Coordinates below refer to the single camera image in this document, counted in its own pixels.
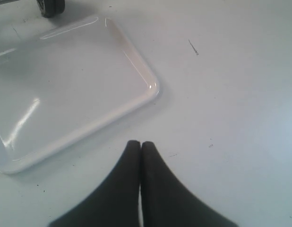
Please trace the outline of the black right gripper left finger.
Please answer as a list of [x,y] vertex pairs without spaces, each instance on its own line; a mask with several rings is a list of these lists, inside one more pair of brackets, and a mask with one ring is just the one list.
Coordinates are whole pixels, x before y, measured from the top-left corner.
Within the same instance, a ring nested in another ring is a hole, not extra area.
[[138,227],[140,142],[130,140],[109,175],[51,227]]

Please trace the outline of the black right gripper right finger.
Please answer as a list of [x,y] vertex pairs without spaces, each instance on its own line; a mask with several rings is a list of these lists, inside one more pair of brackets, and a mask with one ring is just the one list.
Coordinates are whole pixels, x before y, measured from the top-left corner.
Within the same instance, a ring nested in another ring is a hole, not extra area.
[[141,155],[141,199],[146,227],[236,226],[177,179],[153,142],[142,144]]

